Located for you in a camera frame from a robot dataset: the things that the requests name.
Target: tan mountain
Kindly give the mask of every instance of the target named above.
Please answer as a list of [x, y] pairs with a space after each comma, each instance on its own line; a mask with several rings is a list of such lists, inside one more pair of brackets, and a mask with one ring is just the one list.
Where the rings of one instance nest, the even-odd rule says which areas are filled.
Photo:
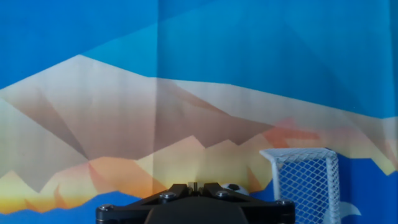
[[[386, 174], [398, 170], [398, 146], [392, 143], [398, 139], [397, 118], [372, 118], [234, 85], [174, 82], [232, 116], [284, 128], [273, 129], [267, 138], [274, 147], [330, 147], [351, 158], [371, 157]], [[281, 122], [287, 119], [294, 121], [294, 126]], [[348, 138], [347, 131], [355, 138]]]
[[[58, 164], [66, 169], [100, 157], [140, 159], [190, 136], [205, 147], [225, 140], [242, 144], [272, 127], [230, 116], [170, 80], [143, 77], [81, 55], [1, 90], [0, 97], [35, 125], [29, 129], [7, 121], [8, 127], [20, 126], [27, 138], [35, 136], [40, 143], [30, 144], [31, 166], [15, 162], [14, 169], [37, 192], [61, 170]], [[15, 116], [9, 114], [3, 119]], [[78, 152], [79, 162], [60, 152], [62, 147], [37, 138], [36, 128]], [[21, 133], [15, 132], [13, 142], [4, 138], [5, 153], [11, 151], [8, 145], [23, 142]], [[49, 156], [55, 151], [64, 156]], [[1, 157], [9, 160], [9, 155]], [[33, 175], [42, 169], [45, 175]]]
[[0, 177], [13, 170], [40, 192], [54, 173], [88, 161], [2, 99], [0, 111]]

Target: mini hockey goal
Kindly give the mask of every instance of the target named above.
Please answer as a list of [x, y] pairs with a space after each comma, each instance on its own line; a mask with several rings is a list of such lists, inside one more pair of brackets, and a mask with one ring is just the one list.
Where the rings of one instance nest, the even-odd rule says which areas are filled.
[[272, 165], [275, 200], [296, 205], [296, 223], [340, 224], [338, 159], [325, 148], [265, 149]]

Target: metal screw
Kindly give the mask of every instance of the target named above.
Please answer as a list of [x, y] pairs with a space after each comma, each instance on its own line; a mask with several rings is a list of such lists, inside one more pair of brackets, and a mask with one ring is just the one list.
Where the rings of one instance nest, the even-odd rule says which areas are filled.
[[171, 199], [171, 198], [175, 198], [176, 196], [177, 195], [174, 192], [165, 192], [160, 195], [160, 197], [162, 197], [164, 199]]
[[216, 192], [217, 197], [226, 197], [228, 196], [228, 192], [226, 190], [219, 190]]
[[102, 211], [109, 211], [113, 209], [113, 205], [111, 204], [105, 204], [105, 205], [101, 205], [98, 207], [100, 210]]
[[291, 204], [293, 204], [293, 201], [291, 201], [289, 199], [280, 199], [280, 200], [276, 201], [276, 203], [278, 203], [279, 205], [291, 205]]

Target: black mechanical part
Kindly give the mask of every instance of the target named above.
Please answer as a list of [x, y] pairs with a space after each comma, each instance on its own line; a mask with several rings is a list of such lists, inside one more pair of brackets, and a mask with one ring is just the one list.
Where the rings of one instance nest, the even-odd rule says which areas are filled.
[[203, 187], [174, 184], [170, 189], [123, 207], [102, 205], [97, 224], [294, 224], [295, 205], [264, 202], [217, 183]]
[[239, 190], [240, 187], [237, 184], [228, 184], [228, 188], [231, 190]]

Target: printed backdrop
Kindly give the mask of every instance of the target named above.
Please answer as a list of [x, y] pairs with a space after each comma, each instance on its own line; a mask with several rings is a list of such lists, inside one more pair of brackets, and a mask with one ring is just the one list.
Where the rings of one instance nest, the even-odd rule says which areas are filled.
[[396, 0], [0, 1], [0, 223], [191, 181], [273, 200], [283, 147], [338, 153], [343, 224], [398, 223], [397, 25]]

